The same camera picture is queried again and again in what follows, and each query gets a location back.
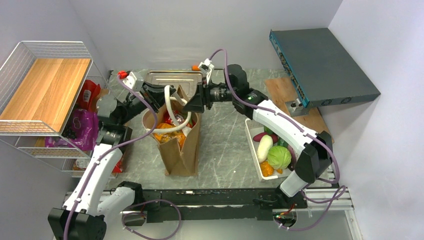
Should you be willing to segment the red candy bag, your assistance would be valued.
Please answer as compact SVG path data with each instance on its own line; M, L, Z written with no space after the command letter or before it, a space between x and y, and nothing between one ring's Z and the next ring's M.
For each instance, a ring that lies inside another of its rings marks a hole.
M172 112L174 114L175 119L177 120L177 122L179 124L183 123L185 121L185 119L187 118L187 116L188 116L187 113L181 113L181 112L179 112L177 110L173 110ZM166 124L169 124L169 125L175 126L174 121L171 119L171 117L170 117L170 115L169 115L169 113L167 111L163 114L162 122L163 123L166 123ZM188 124L187 124L187 127L192 128L193 126L194 126L194 122L193 122L192 119L190 119L189 122L188 122Z

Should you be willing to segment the orange snack bag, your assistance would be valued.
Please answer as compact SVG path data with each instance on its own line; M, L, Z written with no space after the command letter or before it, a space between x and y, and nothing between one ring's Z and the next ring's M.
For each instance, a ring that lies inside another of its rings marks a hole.
M164 130L164 129L171 129L175 126L167 124L167 123L160 123L157 125L155 130ZM182 130L177 131L171 131L171 132L154 132L153 136L161 143L167 143L168 141L172 139L177 139L179 147L182 148L184 145L184 142L186 140L186 136L183 133Z

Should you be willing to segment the burlap grocery bag pink print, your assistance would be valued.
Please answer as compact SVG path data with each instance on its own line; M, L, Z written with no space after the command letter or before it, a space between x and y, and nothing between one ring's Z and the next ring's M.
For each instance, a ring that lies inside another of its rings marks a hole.
M177 126L171 119L168 109L172 110L179 126L188 118L188 113L183 112L183 105L171 99L170 106L164 104L157 113L150 111L144 113L142 125L147 131L150 130L155 123L154 117L157 117L157 126L150 136L157 143L167 175L196 176L202 117L199 113L193 112L185 128L170 131Z

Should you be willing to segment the white perforated plastic basket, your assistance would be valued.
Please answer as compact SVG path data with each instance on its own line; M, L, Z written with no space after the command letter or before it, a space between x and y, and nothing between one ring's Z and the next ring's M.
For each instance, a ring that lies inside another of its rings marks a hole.
M245 133L257 178L261 182L288 177L302 150L265 125L245 119Z

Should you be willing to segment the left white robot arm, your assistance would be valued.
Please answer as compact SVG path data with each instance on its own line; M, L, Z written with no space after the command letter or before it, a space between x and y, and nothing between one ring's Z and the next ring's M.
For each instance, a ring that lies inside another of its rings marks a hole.
M141 184L129 181L121 182L104 201L100 198L126 146L135 142L131 139L132 129L125 124L146 109L156 114L165 104L165 96L175 91L145 82L132 71L121 72L116 79L129 93L125 101L110 93L96 101L100 127L92 157L70 197L48 215L57 240L102 240L113 217L127 207L137 210L145 201Z

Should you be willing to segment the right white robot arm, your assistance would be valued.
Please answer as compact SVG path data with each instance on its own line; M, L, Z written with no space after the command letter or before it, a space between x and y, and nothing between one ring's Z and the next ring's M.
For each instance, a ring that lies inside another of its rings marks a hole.
M231 102L238 113L264 125L294 150L297 158L294 170L275 194L280 207L289 207L295 201L295 195L314 183L333 163L331 136L325 131L317 133L302 126L265 94L251 88L240 65L231 64L224 69L224 83L212 82L214 66L211 60L205 59L198 68L205 76L197 83L196 92L184 106L184 111L203 113L213 103Z

